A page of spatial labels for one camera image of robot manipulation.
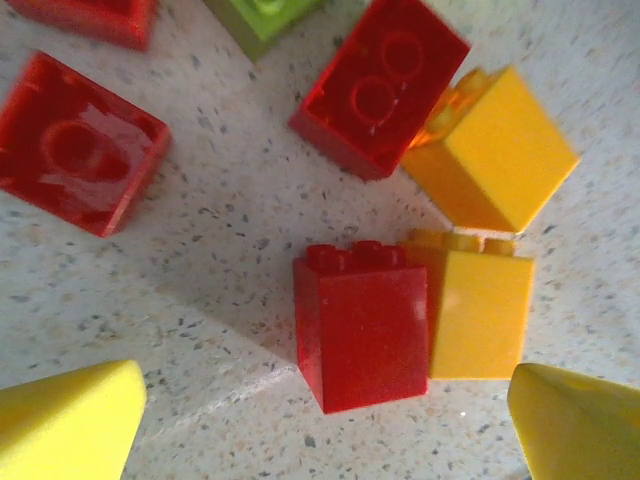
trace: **yellow plastic piece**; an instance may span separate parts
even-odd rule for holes
[[[403,243],[429,274],[430,377],[509,379],[520,362],[534,262],[513,242],[416,230]]]
[[[456,226],[514,233],[578,162],[513,67],[448,89],[402,159]]]
[[[640,390],[522,364],[507,397],[534,480],[640,479]]]
[[[0,479],[119,479],[145,402],[131,360],[0,390]]]

